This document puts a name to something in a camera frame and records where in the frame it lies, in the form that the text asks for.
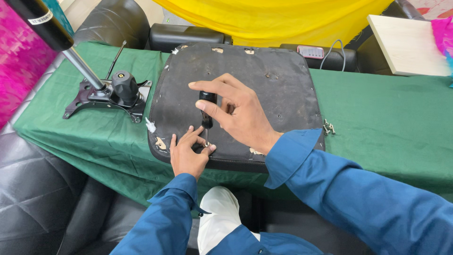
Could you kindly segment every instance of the white fluff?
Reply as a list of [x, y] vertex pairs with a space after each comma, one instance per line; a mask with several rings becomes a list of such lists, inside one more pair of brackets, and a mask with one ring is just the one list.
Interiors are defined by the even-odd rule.
[[148, 130], [152, 133], [154, 133], [156, 131], [156, 126], [154, 125], [154, 123], [152, 123], [151, 121], [148, 120], [147, 117], [145, 117], [145, 120], [146, 120], [146, 127], [148, 128]]

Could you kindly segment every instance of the white label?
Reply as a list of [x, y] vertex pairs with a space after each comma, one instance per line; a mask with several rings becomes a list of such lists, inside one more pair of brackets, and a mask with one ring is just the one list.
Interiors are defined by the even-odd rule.
[[49, 21], [52, 17], [53, 17], [53, 13], [49, 9], [49, 12], [46, 15], [39, 17], [37, 19], [29, 20], [29, 22], [32, 25], [39, 25], [39, 24]]

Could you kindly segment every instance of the gray cable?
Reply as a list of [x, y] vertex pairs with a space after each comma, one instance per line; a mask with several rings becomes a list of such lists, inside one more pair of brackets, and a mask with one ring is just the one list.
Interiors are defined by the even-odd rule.
[[346, 66], [346, 56], [345, 56], [345, 54], [344, 54], [343, 42], [342, 42], [340, 39], [337, 39], [335, 42], [333, 42], [332, 46], [330, 46], [330, 50], [329, 50], [329, 52], [327, 52], [327, 55], [323, 58], [323, 61], [321, 62], [321, 66], [319, 67], [319, 69], [322, 69], [322, 68], [323, 68], [324, 60], [326, 60], [327, 56], [329, 56], [330, 52], [332, 51], [333, 46], [334, 46], [335, 43], [338, 42], [338, 41], [340, 41], [340, 44], [341, 44], [341, 51], [343, 52], [343, 69], [342, 69], [341, 71], [344, 72], [344, 67]]

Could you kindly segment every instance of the shirt cuff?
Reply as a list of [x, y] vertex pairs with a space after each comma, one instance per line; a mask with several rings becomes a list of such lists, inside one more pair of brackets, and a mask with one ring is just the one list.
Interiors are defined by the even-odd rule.
[[154, 197], [152, 197], [148, 202], [153, 203], [157, 199], [163, 197], [167, 189], [179, 189], [186, 192], [192, 199], [192, 204], [190, 205], [190, 210], [197, 210], [203, 214], [211, 214], [198, 206], [197, 199], [197, 180], [195, 177], [188, 173], [178, 174], [173, 180], [171, 180], [165, 187], [163, 187]]
[[293, 130], [283, 134], [266, 156], [269, 178], [264, 186], [275, 189], [285, 183], [307, 159], [321, 130]]

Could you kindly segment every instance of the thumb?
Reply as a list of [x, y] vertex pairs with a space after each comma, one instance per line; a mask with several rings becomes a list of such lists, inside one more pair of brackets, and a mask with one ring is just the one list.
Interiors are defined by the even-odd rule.
[[209, 156], [211, 153], [213, 153], [217, 149], [217, 146], [214, 144], [209, 145], [208, 147], [204, 148], [201, 151], [201, 154], [206, 154], [206, 156]]
[[213, 117], [217, 122], [219, 122], [222, 126], [227, 126], [229, 122], [232, 121], [232, 116], [220, 109], [219, 106], [216, 104], [206, 101], [206, 100], [198, 100], [195, 103], [195, 106], [207, 113], [209, 116]]

